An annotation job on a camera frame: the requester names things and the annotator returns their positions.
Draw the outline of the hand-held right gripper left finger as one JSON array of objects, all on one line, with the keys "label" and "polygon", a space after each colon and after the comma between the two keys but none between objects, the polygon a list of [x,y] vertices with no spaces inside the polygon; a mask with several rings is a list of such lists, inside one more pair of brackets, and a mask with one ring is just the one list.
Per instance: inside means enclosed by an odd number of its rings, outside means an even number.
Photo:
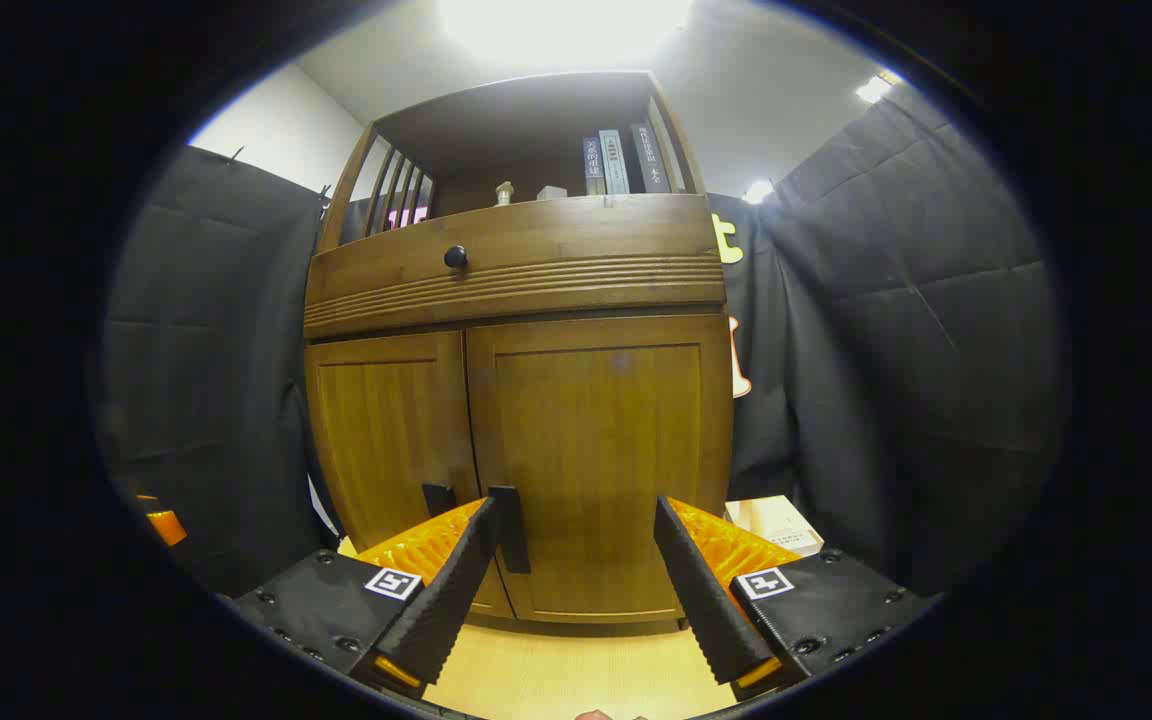
[{"label": "hand-held right gripper left finger", "polygon": [[317,664],[419,700],[442,674],[499,538],[499,503],[479,498],[361,559],[316,551],[238,596],[234,609]]}]

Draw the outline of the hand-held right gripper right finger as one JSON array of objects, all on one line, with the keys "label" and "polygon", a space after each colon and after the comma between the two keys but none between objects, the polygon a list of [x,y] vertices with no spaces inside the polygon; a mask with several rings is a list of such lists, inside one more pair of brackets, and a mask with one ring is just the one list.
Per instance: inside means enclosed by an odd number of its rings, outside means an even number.
[{"label": "hand-held right gripper right finger", "polygon": [[653,537],[718,683],[738,702],[838,670],[941,605],[836,547],[776,546],[659,497]]}]

